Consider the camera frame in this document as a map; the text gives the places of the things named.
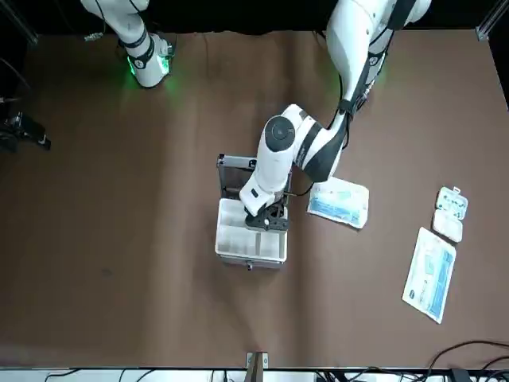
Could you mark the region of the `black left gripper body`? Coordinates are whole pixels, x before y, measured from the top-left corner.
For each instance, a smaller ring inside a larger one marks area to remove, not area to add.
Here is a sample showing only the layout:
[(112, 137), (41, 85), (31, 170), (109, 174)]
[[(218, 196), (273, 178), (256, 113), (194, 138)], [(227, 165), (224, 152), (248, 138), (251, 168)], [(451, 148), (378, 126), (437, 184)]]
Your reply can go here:
[(272, 205), (264, 204), (258, 211), (263, 219), (287, 219), (288, 197), (282, 197)]

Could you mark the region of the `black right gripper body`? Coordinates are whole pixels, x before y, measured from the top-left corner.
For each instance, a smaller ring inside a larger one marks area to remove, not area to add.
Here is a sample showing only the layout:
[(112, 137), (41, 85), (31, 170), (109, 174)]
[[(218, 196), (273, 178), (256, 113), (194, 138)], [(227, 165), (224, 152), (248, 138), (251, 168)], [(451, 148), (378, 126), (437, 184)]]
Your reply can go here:
[(23, 113), (18, 112), (1, 121), (2, 131), (24, 131), (23, 127)]

